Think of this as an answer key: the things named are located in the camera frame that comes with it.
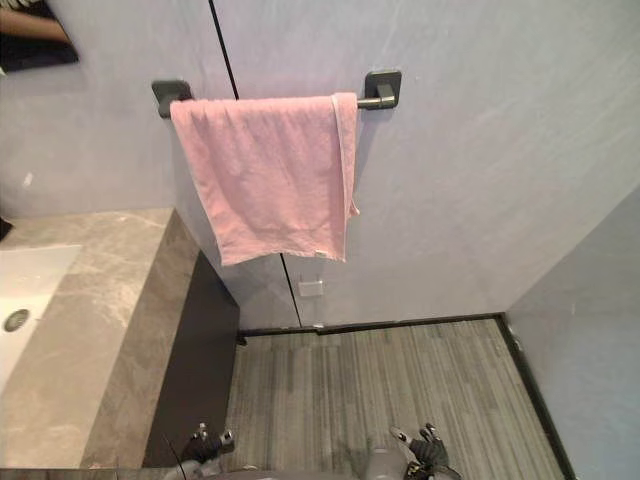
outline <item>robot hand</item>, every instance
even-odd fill
[[[391,434],[404,443],[416,457],[407,467],[405,479],[447,478],[461,479],[460,475],[449,468],[449,455],[444,443],[436,435],[436,429],[430,423],[420,429],[423,440],[416,440],[397,427],[389,429]]]

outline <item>marble countertop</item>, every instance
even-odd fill
[[[0,399],[2,466],[80,464],[172,212],[164,208],[12,220],[14,228],[0,249],[82,245],[82,250]]]

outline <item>towel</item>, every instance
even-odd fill
[[[345,261],[357,99],[187,100],[171,119],[222,265],[270,253]]]

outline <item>dark gray towel rack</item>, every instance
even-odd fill
[[[364,96],[358,99],[358,108],[386,110],[395,108],[400,99],[400,70],[369,72],[364,78]],[[171,117],[169,105],[173,101],[193,98],[191,87],[184,80],[154,80],[151,89],[158,100],[158,113],[162,118]]]

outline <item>wall outlet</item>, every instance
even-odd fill
[[[324,294],[322,280],[315,282],[298,282],[298,293],[301,297],[318,297]]]

